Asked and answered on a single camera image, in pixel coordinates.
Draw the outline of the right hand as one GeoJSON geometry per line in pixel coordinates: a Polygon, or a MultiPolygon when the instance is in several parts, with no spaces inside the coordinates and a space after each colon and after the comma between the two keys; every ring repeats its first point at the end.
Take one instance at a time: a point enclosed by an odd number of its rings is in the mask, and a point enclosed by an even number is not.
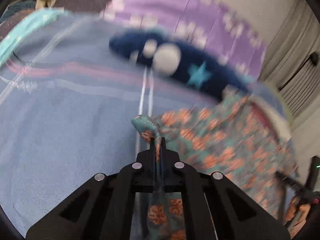
{"type": "Polygon", "coordinates": [[[299,198],[293,197],[285,216],[285,222],[293,219],[288,226],[289,232],[297,233],[306,223],[306,217],[310,211],[310,204],[299,205],[299,198]]]}

